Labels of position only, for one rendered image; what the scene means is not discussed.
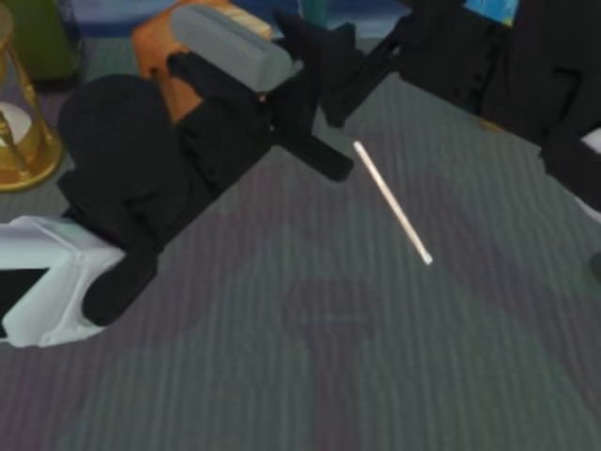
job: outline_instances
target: orange box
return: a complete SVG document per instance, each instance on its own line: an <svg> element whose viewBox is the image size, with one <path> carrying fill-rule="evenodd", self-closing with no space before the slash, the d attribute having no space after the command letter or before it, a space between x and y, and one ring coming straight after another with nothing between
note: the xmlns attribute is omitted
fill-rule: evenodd
<svg viewBox="0 0 601 451"><path fill-rule="evenodd" d="M228 0L180 0L169 9L136 27L131 34L131 41L138 69L142 77L159 84L174 122L179 121L202 101L191 87L178 78L169 76L165 64L170 54L189 52L175 39L169 25L171 12L183 5L205 5L216 8L263 38L271 39L272 36L268 23L232 5Z"/></svg>

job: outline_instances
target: white object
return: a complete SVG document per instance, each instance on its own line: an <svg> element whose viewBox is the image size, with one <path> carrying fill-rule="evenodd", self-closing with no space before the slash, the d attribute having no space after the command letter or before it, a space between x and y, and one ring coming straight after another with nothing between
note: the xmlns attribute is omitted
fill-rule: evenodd
<svg viewBox="0 0 601 451"><path fill-rule="evenodd" d="M68 219L24 216L0 225L0 271L47 269L2 319L8 343L48 347L100 333L84 318L82 301L124 256Z"/></svg>
<svg viewBox="0 0 601 451"><path fill-rule="evenodd" d="M8 126L12 132L12 139L18 145L31 129L31 117L23 109L5 101L0 101L0 111L2 111L7 119ZM6 145L7 143L0 138L0 146L5 147Z"/></svg>
<svg viewBox="0 0 601 451"><path fill-rule="evenodd" d="M365 148L359 141L355 141L354 147L357 153L359 154L359 157L362 159L363 164L365 164L367 170L370 172L372 178L376 182L376 185L384 195L384 198L386 198L386 201L393 209L393 212L398 218L399 222L401 223L401 226L405 229L405 232L409 236L409 239L411 240L417 251L420 253L420 256L422 256L424 263L426 265L432 264L432 256L430 256L428 251L426 251L424 245L422 244L422 240L420 240L420 237L413 229L413 226L409 222L409 219L407 219L407 216L401 209L401 206L396 201L396 198L394 197L390 188L388 187L382 176L379 174L379 171L376 168L374 162L372 162L372 159L367 153L367 150L365 150Z"/></svg>
<svg viewBox="0 0 601 451"><path fill-rule="evenodd" d="M584 138L582 138L582 142L591 148L595 153L601 154L601 129L597 129L594 132L587 134ZM579 198L576 198L576 201L584 209L584 211L591 218L593 218L593 220L601 224L601 212L593 210Z"/></svg>

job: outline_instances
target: white stick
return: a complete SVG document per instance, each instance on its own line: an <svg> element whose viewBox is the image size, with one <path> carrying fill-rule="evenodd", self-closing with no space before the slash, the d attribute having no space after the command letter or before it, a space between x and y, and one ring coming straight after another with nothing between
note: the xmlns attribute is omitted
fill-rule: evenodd
<svg viewBox="0 0 601 451"><path fill-rule="evenodd" d="M365 150L365 148L359 141L355 141L354 147L357 153L359 154L360 158L362 159L363 164L365 164L367 170L376 182L376 185L384 195L384 198L393 209L393 212L398 218L399 222L401 223L401 226L405 229L405 232L409 236L409 239L422 256L424 263L426 265L430 265L432 263L432 256L430 256L430 254L428 254L428 251L425 250L425 247L422 244L422 240L420 240L420 237L418 237L417 233L411 226L409 219L407 219L407 216L401 209L401 206L398 205L398 202L394 198L394 195L391 192L390 188L388 187L382 176L379 174L378 169L376 168L374 162L372 162L372 159L369 157L367 150Z"/></svg>

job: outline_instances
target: hourglass frame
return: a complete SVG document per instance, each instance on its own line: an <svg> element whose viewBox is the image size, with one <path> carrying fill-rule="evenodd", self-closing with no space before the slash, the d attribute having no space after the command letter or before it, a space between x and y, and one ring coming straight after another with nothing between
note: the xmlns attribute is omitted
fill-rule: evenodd
<svg viewBox="0 0 601 451"><path fill-rule="evenodd" d="M41 113L36 90L12 45L14 36L12 14L0 4L0 93L8 82L8 65L11 64L21 94L32 111L29 115L7 101L0 101L0 105L5 105L5 111L0 107L0 139L4 143L0 143L0 193L27 190L42 183L58 168L63 154L60 139ZM11 129L6 111L9 107L31 119L30 127L19 140Z"/></svg>

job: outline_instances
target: hourglass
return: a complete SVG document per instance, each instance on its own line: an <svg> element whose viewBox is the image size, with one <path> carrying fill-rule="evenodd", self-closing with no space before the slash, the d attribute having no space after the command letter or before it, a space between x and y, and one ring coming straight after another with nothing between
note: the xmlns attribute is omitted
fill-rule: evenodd
<svg viewBox="0 0 601 451"><path fill-rule="evenodd" d="M0 4L0 193L32 188L53 174L62 157L58 135L39 109L38 97L12 41L14 20ZM9 68L15 77L9 77ZM16 79L25 109L4 101Z"/></svg>

